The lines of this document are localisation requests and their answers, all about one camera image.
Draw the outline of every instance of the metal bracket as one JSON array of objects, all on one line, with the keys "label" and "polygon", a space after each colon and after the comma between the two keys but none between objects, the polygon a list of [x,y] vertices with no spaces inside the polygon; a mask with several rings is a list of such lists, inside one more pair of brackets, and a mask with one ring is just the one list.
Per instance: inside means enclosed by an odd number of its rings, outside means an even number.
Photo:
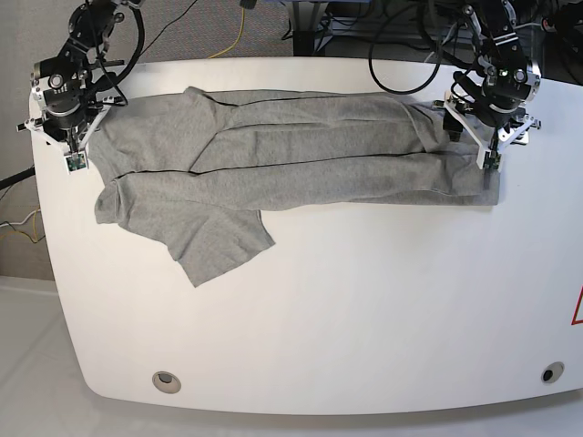
[{"label": "metal bracket", "polygon": [[[484,169],[487,159],[493,154],[493,151],[490,148],[490,143],[481,138],[477,130],[468,123],[467,118],[455,108],[455,101],[450,90],[445,91],[444,108],[464,127],[464,129],[470,134],[470,137],[472,137],[479,146],[476,163],[480,169]],[[540,121],[529,115],[524,115],[522,118],[522,124],[519,127],[511,127],[508,132],[503,128],[498,129],[496,132],[496,135],[498,135],[496,153],[500,155],[498,171],[502,168],[502,154],[506,151],[508,146],[511,144],[520,144],[523,146],[528,144],[529,136],[527,131],[531,127],[540,129]]]},{"label": "metal bracket", "polygon": [[[106,104],[111,104],[114,102],[114,97],[106,97],[103,99],[103,101]],[[54,138],[49,136],[43,129],[42,119],[40,118],[30,118],[21,126],[24,126],[25,129],[29,130],[32,135],[40,137],[50,146],[56,147],[59,152],[63,154],[67,171],[72,173],[73,171],[89,167],[89,159],[87,155],[87,143],[89,141],[89,137],[91,137],[91,135],[97,130],[99,124],[109,112],[109,109],[111,109],[111,105],[105,105],[99,114],[97,114],[91,125],[89,125],[87,132],[83,136],[77,152],[70,152],[66,143],[56,141]]]}]

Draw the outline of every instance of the white table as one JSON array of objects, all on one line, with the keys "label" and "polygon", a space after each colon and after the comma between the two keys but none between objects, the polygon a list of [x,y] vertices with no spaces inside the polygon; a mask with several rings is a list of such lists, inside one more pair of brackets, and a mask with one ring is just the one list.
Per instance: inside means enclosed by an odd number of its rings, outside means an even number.
[{"label": "white table", "polygon": [[[431,66],[378,62],[410,87]],[[442,97],[443,68],[420,100]],[[375,91],[363,60],[219,59],[138,66],[129,97]],[[87,382],[109,398],[280,414],[412,412],[583,387],[581,88],[545,81],[495,208],[336,204],[263,214],[277,245],[194,289],[155,241],[97,225],[95,167],[68,175],[33,138],[56,285]],[[31,111],[37,111],[31,102]],[[583,310],[579,315],[583,319]],[[565,363],[553,384],[541,381]],[[157,371],[182,389],[165,394]]]}]

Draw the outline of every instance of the folded cloth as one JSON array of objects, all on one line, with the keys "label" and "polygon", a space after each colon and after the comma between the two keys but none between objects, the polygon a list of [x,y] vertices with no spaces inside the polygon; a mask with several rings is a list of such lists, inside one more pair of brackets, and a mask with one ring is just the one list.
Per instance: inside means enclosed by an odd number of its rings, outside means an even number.
[{"label": "folded cloth", "polygon": [[198,286],[274,244],[261,210],[333,202],[491,206],[499,176],[443,119],[386,94],[143,97],[90,140],[98,223],[167,245]]}]

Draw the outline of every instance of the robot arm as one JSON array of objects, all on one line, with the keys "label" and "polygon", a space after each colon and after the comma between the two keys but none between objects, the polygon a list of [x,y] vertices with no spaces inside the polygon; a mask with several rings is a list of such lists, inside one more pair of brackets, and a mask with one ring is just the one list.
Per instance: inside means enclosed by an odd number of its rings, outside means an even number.
[{"label": "robot arm", "polygon": [[[71,15],[68,39],[57,56],[35,64],[31,75],[33,98],[41,109],[39,119],[27,120],[18,130],[31,130],[58,146],[67,145],[66,162],[70,171],[85,168],[85,144],[98,122],[111,106],[124,106],[127,100],[118,84],[128,76],[138,62],[144,47],[145,30],[139,8],[141,0],[86,0]],[[120,5],[128,5],[138,26],[138,44],[124,70],[116,76],[107,66],[105,54],[114,26],[124,20],[118,12]],[[87,54],[95,50],[96,59],[89,63]],[[93,71],[101,69],[103,76],[93,81]],[[119,96],[98,100],[97,94],[115,88]]]},{"label": "robot arm", "polygon": [[[459,137],[463,128],[469,131],[480,146],[480,168],[500,169],[505,148],[513,143],[526,144],[527,131],[540,128],[540,122],[523,106],[536,95],[541,74],[537,63],[522,50],[513,28],[516,15],[507,0],[477,0],[464,5],[462,12],[474,34],[476,60],[464,73],[454,73],[454,85],[443,102],[448,111],[445,124],[454,137]],[[481,86],[468,77],[470,71],[483,78]],[[456,85],[472,99],[459,96],[454,91]],[[495,129],[489,142],[475,132],[466,115]]]}]

